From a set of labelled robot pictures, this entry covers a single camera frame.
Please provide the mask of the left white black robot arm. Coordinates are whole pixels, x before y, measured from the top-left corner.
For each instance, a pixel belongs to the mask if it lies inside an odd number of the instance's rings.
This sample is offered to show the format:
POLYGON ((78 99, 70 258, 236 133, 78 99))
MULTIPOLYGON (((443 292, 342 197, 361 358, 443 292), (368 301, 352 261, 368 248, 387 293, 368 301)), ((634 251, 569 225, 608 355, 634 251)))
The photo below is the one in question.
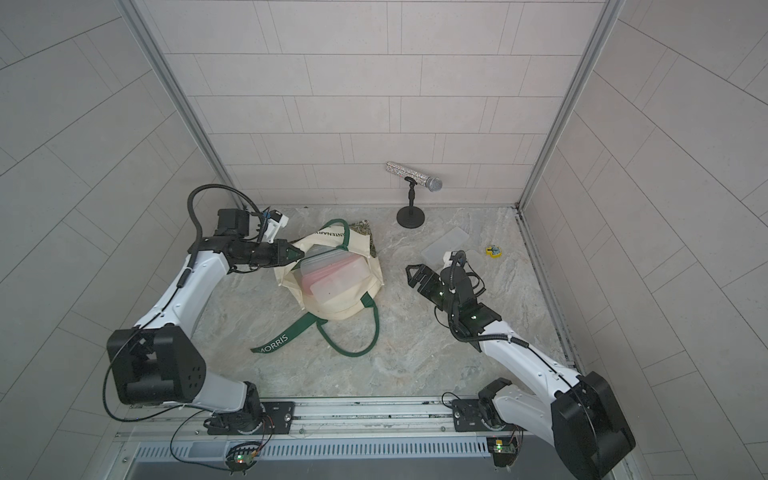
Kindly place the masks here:
POLYGON ((212 414, 212 435, 250 434, 262 427, 264 409, 256 386, 207 370, 191 341, 200 314, 227 275, 287 266, 303 252, 277 236, 288 223, 277 210, 259 214, 260 230, 249 235, 251 213, 222 209, 213 235, 196 235, 186 263, 158 303, 133 328, 107 342, 117 396, 125 405, 187 405, 212 414))

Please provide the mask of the clear translucent pencil case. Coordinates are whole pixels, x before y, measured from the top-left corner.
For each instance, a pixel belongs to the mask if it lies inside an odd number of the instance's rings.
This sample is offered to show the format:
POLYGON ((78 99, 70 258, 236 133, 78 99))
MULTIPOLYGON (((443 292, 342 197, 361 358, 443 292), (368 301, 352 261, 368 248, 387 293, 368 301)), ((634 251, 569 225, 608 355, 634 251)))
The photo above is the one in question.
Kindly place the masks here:
POLYGON ((421 252, 423 263, 435 271, 442 269, 451 253, 462 250, 468 239, 469 234, 465 230, 454 227, 421 252))

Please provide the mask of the left green circuit board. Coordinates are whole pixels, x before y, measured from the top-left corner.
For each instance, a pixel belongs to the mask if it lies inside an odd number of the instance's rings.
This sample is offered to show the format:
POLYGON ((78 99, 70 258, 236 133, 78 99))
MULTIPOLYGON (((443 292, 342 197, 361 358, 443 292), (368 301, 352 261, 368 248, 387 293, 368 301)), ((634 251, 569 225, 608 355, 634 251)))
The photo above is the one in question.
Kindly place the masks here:
POLYGON ((231 447, 226 456, 225 464, 231 474, 242 473, 243 475, 258 461, 262 443, 257 441, 248 441, 231 447))

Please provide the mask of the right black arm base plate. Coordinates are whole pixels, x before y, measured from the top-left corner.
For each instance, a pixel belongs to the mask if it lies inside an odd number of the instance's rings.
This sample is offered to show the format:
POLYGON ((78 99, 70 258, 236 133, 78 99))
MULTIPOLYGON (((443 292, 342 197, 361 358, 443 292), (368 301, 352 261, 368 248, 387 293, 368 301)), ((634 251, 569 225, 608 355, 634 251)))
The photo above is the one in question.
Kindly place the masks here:
POLYGON ((512 432, 516 426, 504 422, 487 400, 454 398, 448 403, 456 432, 512 432))

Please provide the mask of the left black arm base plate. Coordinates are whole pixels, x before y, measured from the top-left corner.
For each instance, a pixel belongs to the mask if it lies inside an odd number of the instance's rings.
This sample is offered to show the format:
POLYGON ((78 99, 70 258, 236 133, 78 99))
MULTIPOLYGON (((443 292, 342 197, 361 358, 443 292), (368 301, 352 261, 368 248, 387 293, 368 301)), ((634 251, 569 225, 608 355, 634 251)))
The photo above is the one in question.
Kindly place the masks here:
POLYGON ((296 403, 262 402, 232 413, 214 413, 203 422, 209 435, 285 435, 290 432, 296 403))

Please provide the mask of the right green circuit board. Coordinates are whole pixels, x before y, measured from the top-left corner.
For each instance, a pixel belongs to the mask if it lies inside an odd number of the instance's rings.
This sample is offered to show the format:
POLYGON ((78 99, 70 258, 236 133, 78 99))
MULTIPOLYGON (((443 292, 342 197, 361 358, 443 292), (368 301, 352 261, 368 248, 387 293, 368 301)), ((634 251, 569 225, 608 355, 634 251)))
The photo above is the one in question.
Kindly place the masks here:
POLYGON ((515 436, 487 437, 487 449, 496 468, 511 467, 518 458, 520 442, 515 436))

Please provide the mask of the cream canvas tote bag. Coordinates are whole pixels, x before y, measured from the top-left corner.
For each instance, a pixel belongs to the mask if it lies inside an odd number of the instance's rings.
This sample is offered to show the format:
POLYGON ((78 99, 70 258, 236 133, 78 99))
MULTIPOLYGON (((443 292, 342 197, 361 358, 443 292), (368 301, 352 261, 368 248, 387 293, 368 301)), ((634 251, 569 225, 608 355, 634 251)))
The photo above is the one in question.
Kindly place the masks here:
POLYGON ((349 223, 344 219, 333 219, 291 245, 304 257, 277 267, 275 277, 278 285, 293 295, 304 314, 275 338, 251 351, 274 353, 311 326, 316 326, 328 345, 339 354, 356 358, 369 353, 380 334, 375 296, 384 285, 370 222, 349 223), (362 311, 373 316, 373 338, 359 351, 346 350, 331 339, 324 325, 348 320, 362 311))

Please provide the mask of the aluminium mounting rail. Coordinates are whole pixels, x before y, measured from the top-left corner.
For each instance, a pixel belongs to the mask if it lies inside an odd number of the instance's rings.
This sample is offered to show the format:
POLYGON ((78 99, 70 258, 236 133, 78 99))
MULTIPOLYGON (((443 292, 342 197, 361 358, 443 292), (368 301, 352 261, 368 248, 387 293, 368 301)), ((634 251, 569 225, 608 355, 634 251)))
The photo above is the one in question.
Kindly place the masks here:
MULTIPOLYGON (((268 400, 259 398, 254 384, 243 383, 246 405, 259 407, 262 402, 292 401, 296 403, 290 433, 305 435, 311 426, 323 425, 334 432, 435 431, 444 427, 455 431, 450 401, 444 399, 392 398, 318 398, 268 400)), ((512 432, 481 432, 487 435, 510 435, 514 432, 533 434, 553 446, 575 441, 577 444, 601 445, 615 435, 628 434, 628 425, 620 406, 606 385, 592 389, 578 385, 566 393, 558 392, 549 405, 528 395, 514 385, 499 391, 482 391, 476 398, 491 403, 500 418, 516 426, 512 432)), ((187 404, 193 413, 216 411, 210 405, 187 404)))

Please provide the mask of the silver glitter microphone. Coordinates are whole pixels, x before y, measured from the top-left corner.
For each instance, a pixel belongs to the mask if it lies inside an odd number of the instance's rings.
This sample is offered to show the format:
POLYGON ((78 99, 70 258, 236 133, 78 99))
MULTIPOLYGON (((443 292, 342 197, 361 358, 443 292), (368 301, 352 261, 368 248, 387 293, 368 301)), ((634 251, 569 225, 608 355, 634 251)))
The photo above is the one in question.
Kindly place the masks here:
POLYGON ((385 170, 405 180, 411 179, 415 184, 425 187, 430 192, 440 191, 443 187, 443 182, 440 178, 425 174, 396 162, 387 162, 385 164, 385 170))

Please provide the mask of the green circuit board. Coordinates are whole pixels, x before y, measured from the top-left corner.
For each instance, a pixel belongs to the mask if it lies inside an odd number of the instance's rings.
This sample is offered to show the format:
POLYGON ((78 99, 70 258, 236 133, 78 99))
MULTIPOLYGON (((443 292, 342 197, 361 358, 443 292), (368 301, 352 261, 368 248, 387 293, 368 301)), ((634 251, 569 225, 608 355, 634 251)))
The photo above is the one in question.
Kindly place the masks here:
POLYGON ((487 437, 487 449, 496 468, 511 467, 518 458, 520 442, 515 436, 487 437))
POLYGON ((231 447, 226 456, 225 464, 231 474, 242 473, 243 475, 258 461, 262 443, 257 441, 248 441, 231 447))

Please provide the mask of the black microphone stand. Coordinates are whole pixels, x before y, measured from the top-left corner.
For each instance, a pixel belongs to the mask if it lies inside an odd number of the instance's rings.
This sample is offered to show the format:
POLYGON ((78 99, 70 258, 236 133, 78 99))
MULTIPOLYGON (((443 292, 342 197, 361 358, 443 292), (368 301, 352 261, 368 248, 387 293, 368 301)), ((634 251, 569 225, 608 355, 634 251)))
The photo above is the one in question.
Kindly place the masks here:
POLYGON ((412 177, 406 177, 405 181, 409 185, 408 205, 402 207, 396 216, 397 223, 406 229, 417 229, 425 222, 423 210, 415 205, 415 188, 417 182, 412 177))

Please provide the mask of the pink translucent pencil case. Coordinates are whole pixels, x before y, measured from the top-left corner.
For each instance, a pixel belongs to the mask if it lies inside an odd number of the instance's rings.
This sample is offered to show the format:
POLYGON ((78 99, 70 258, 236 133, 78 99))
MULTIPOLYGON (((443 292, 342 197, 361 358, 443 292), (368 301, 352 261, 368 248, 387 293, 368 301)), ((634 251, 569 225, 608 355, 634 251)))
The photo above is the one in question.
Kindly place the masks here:
POLYGON ((302 292, 326 304, 358 286, 370 276, 364 256, 345 250, 328 250, 303 260, 299 266, 302 292))

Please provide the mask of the small yellow toy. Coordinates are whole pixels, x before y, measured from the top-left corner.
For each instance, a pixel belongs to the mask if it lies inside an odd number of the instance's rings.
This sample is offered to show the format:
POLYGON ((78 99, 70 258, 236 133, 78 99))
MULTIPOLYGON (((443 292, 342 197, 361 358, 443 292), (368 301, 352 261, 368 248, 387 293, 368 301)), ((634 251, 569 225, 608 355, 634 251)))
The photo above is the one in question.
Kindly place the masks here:
POLYGON ((491 258, 500 258, 502 256, 502 250, 496 245, 490 245, 485 249, 485 253, 491 258))

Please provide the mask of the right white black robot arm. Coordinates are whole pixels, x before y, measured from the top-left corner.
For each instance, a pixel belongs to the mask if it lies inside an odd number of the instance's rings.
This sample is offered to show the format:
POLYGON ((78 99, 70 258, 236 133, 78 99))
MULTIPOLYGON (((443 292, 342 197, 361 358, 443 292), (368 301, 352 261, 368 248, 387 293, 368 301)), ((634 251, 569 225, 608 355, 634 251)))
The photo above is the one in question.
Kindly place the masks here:
POLYGON ((602 479, 636 447, 608 382, 565 367, 520 337, 479 301, 481 278, 463 263, 435 272, 406 268, 408 285, 447 317, 453 337, 494 359, 521 381, 499 378, 478 395, 485 423, 523 428, 549 443, 577 479, 602 479))

